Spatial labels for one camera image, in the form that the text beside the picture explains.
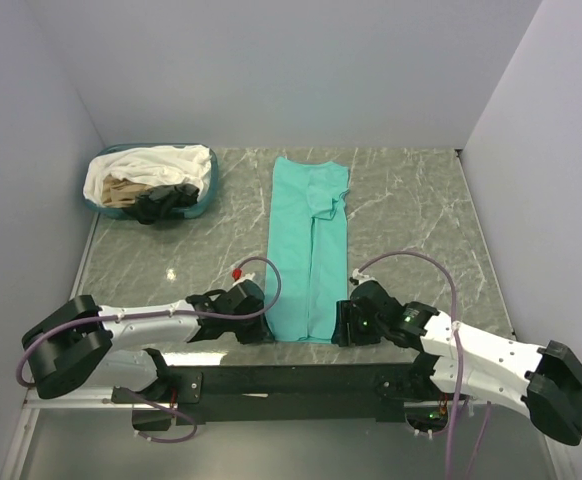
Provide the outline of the teal t shirt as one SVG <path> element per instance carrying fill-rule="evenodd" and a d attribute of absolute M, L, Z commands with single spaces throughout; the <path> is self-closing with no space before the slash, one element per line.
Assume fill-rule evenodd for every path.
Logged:
<path fill-rule="evenodd" d="M 349 170 L 276 159 L 267 258 L 282 289 L 266 318 L 278 342 L 329 343 L 347 295 Z"/>

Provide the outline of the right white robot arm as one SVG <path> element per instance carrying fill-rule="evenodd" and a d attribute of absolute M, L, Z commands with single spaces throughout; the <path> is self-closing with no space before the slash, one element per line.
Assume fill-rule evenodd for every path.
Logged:
<path fill-rule="evenodd" d="M 557 442 L 581 443 L 582 363 L 567 345 L 521 343 L 453 325 L 443 311 L 417 301 L 401 304 L 377 281 L 364 281 L 337 302 L 332 341 L 362 347 L 383 339 L 418 353 L 405 374 L 379 379 L 385 397 L 472 397 L 525 416 Z"/>

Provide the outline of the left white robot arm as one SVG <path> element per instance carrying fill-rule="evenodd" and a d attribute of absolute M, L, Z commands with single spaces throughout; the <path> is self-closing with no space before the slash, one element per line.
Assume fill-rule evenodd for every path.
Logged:
<path fill-rule="evenodd" d="M 45 400 L 96 385 L 126 387 L 157 402 L 171 388 L 157 345 L 211 341 L 225 333 L 241 344 L 270 343 L 265 312 L 264 293 L 250 279 L 149 307 L 99 305 L 79 295 L 23 336 L 32 374 L 26 385 Z"/>

